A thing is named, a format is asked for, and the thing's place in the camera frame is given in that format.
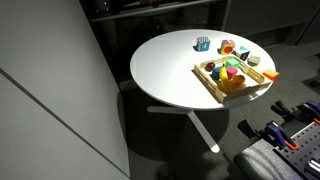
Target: orange object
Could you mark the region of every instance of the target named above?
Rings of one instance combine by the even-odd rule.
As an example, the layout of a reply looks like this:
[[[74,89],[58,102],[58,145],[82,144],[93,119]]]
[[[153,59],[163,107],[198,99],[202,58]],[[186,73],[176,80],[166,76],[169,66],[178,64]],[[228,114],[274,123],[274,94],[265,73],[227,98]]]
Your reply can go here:
[[[295,142],[295,146],[291,145],[290,143],[288,143],[287,141],[284,141],[286,143],[286,145],[288,146],[288,148],[290,148],[291,150],[296,150],[299,148],[298,143]]]
[[[271,69],[269,70],[266,70],[265,72],[262,73],[264,76],[266,76],[268,79],[270,79],[271,81],[275,81],[280,73],[276,72],[276,71],[273,71]]]

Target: toy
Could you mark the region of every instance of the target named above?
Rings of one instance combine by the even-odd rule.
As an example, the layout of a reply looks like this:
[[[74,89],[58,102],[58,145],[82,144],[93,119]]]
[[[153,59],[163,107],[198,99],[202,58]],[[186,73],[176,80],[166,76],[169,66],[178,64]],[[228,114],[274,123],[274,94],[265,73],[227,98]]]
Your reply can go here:
[[[208,37],[199,37],[197,38],[197,50],[201,51],[208,51],[210,46],[210,40]]]
[[[226,61],[226,67],[233,66],[234,68],[238,68],[239,64],[239,61],[234,58]]]
[[[235,47],[235,43],[232,40],[223,40],[221,44],[220,54],[229,54]]]
[[[231,80],[237,74],[237,72],[237,68],[234,68],[233,66],[227,67],[228,79]]]
[[[216,64],[214,64],[213,62],[209,62],[206,67],[204,67],[204,69],[207,71],[207,72],[211,72],[212,69],[216,66]]]
[[[235,85],[235,86],[241,86],[244,81],[246,80],[246,78],[243,76],[243,75],[235,75],[232,79],[232,83]]]
[[[260,63],[260,59],[261,57],[259,56],[250,56],[250,58],[248,59],[248,64],[251,66],[258,66],[258,64]]]
[[[249,51],[247,48],[245,48],[245,47],[243,47],[243,46],[240,46],[240,48],[234,48],[234,49],[233,49],[233,53],[234,53],[234,55],[236,55],[239,59],[241,59],[242,61],[245,61],[245,60],[247,60],[250,51]]]
[[[219,80],[220,79],[220,77],[219,77],[220,68],[221,67],[213,68],[212,75],[211,75],[212,79],[214,79],[214,80]]]
[[[273,71],[271,69],[269,70],[266,70],[265,72],[262,73],[264,76],[266,76],[268,79],[270,79],[271,81],[275,81],[280,73],[276,72],[276,71]]]
[[[219,72],[219,76],[220,76],[220,82],[221,82],[221,86],[222,86],[223,91],[225,93],[231,93],[232,89],[229,84],[227,69],[225,66],[221,67],[220,72]]]

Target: colorful toy block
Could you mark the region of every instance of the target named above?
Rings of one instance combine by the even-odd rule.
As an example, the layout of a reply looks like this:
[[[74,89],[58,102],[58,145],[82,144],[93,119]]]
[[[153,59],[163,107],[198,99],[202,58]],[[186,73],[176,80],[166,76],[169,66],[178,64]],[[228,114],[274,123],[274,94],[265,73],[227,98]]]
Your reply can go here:
[[[260,70],[260,68],[258,66],[252,66],[252,69],[254,69],[258,73],[262,74],[262,71]]]
[[[228,79],[231,80],[238,72],[238,69],[234,68],[233,66],[227,67],[227,75]]]
[[[268,79],[270,79],[271,81],[275,81],[280,73],[273,71],[273,70],[266,70],[265,72],[262,73],[264,76],[266,76]]]
[[[248,59],[248,64],[251,66],[258,66],[260,63],[260,59],[261,57],[259,56],[250,56],[250,58]]]
[[[234,68],[238,68],[239,67],[239,61],[232,58],[232,59],[229,59],[226,61],[226,67],[229,67],[229,66],[233,66]]]
[[[210,40],[208,37],[199,37],[197,38],[197,50],[201,51],[208,51],[210,47]]]
[[[233,40],[223,40],[221,43],[220,54],[227,55],[230,54],[235,47]]]
[[[249,53],[250,53],[250,51],[243,46],[240,46],[239,48],[233,49],[233,54],[236,55],[242,61],[247,60]]]
[[[212,69],[212,75],[211,75],[212,79],[214,79],[214,80],[219,80],[220,79],[220,77],[219,77],[220,69],[221,69],[221,67],[215,67],[215,68]]]

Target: yellow toy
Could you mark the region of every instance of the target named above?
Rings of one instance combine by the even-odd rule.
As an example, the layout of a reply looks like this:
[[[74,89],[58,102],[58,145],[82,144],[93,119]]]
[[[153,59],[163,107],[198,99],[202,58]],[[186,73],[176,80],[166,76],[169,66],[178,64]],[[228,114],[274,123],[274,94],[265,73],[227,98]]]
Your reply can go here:
[[[231,93],[232,89],[229,84],[227,69],[225,66],[222,66],[219,72],[221,86],[225,93]]]

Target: pink toy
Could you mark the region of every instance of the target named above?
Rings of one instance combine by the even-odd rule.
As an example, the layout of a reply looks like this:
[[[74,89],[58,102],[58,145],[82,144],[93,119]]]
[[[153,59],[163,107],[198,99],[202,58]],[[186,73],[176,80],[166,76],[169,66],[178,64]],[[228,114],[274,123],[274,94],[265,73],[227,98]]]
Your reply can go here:
[[[238,72],[238,69],[234,68],[233,66],[227,67],[227,74],[228,79],[231,80]]]

